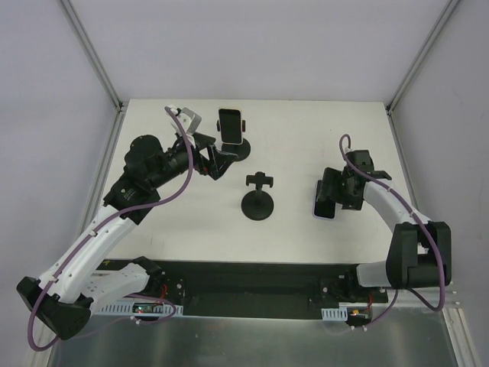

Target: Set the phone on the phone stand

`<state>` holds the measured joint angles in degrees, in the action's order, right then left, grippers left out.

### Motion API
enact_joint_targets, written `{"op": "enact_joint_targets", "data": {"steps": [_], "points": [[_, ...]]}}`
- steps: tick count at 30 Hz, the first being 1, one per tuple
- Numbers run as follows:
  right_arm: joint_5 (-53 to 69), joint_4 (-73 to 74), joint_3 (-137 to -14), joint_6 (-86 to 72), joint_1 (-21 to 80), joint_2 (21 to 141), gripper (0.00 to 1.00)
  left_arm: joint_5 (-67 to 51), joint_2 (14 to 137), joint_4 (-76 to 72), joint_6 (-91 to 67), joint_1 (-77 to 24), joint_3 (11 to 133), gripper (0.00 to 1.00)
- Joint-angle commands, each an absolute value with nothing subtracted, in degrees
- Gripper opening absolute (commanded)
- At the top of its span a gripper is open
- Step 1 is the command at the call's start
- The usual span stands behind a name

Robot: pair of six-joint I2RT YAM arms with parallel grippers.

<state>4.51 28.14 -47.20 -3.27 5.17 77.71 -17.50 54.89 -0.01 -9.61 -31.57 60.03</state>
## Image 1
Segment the black phone lilac case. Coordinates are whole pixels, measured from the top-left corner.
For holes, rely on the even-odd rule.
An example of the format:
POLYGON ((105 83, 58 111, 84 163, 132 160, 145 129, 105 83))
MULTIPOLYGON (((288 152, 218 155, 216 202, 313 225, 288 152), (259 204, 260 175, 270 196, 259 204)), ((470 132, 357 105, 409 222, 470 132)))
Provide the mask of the black phone lilac case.
POLYGON ((335 218, 336 202, 322 192, 322 181, 316 181, 313 215, 316 218, 333 220, 335 218))

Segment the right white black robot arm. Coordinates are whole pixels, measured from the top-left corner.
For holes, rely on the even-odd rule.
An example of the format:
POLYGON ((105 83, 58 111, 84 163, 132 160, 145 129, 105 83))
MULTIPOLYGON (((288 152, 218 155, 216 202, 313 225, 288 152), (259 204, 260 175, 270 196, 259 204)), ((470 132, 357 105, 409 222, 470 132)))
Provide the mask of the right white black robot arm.
POLYGON ((342 170, 327 167, 316 185, 313 213, 334 219, 337 208, 361 210, 368 203, 392 232, 383 261, 357 265, 344 282, 345 296, 362 301, 372 287, 396 290, 448 286, 452 280, 452 234, 446 222, 419 213, 395 191, 391 176, 377 171, 367 150, 346 154, 342 170))

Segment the black phone stand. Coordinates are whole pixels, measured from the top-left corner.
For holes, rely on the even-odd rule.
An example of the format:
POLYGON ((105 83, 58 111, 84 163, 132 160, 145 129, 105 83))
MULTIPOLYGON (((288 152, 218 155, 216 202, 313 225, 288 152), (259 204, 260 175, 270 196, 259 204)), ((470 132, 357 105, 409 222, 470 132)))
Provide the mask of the black phone stand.
POLYGON ((263 191, 263 186, 272 187, 274 179, 264 172, 258 171, 253 175, 247 175, 246 186, 255 185, 254 190, 246 193, 241 200, 241 211, 254 221, 267 219, 274 211, 274 201, 271 195, 263 191))
MULTIPOLYGON (((216 123, 216 127, 218 130, 219 120, 216 123)), ((221 140, 221 143, 222 143, 221 150, 225 151, 225 152, 236 154, 238 156, 238 161, 243 161, 251 153, 251 145, 250 145, 249 141, 244 137, 245 128, 243 127, 243 123, 242 123, 242 131, 243 131, 243 133, 242 133, 243 142, 240 145, 228 145, 228 144, 223 143, 221 140)))

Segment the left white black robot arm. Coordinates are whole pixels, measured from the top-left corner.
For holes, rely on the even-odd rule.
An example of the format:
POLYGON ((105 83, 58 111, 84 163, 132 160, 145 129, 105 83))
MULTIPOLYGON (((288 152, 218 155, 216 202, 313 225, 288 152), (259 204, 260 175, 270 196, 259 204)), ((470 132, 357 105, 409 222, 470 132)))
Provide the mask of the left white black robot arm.
POLYGON ((17 292, 31 311, 57 338, 67 340, 79 333, 93 313, 130 294, 160 295, 164 286, 162 269, 155 261, 140 256, 123 269, 99 281, 92 273, 107 254, 160 201, 158 188, 183 173, 197 171, 218 180, 237 161, 236 154, 220 151, 215 139, 196 134, 186 146, 178 137, 163 150, 153 135, 137 137, 125 155, 123 174, 103 199, 92 223, 71 248, 38 278, 25 277, 17 292))

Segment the black phone cream case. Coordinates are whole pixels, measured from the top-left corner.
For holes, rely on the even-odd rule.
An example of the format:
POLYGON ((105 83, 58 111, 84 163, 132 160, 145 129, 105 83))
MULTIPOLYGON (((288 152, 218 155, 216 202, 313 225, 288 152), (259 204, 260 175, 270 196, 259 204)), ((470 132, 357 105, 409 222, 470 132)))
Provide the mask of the black phone cream case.
POLYGON ((238 109, 219 109, 219 132, 221 140, 228 145, 243 142, 241 111, 238 109))

